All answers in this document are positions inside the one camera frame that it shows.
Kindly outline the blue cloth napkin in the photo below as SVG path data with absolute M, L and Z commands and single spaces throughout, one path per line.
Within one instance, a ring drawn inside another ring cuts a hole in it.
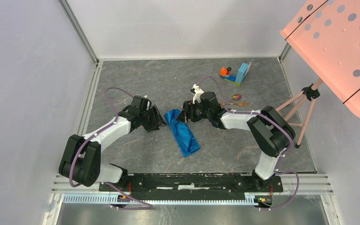
M 196 153 L 201 146 L 188 125 L 176 120 L 179 115 L 180 110 L 173 109 L 165 113 L 164 117 L 183 157 L 186 158 Z

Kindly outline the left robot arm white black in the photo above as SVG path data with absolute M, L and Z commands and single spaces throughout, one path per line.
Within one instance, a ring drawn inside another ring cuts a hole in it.
M 120 137 L 139 127 L 146 132 L 166 125 L 156 105 L 142 96 L 134 96 L 130 105 L 99 129 L 84 136 L 71 135 L 59 166 L 59 174 L 68 178 L 72 187 L 90 187 L 97 182 L 110 182 L 117 191 L 128 187 L 126 169 L 117 165 L 103 165 L 102 152 Z

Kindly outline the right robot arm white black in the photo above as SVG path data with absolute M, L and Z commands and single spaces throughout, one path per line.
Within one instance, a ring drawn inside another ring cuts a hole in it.
M 199 95 L 197 100 L 183 103 L 176 120 L 198 122 L 207 119 L 219 129 L 239 129 L 250 131 L 257 142 L 261 154 L 252 172 L 252 186 L 264 191 L 271 185 L 281 154 L 293 146 L 295 131 L 272 106 L 257 111 L 236 111 L 226 109 L 217 100 L 214 92 Z

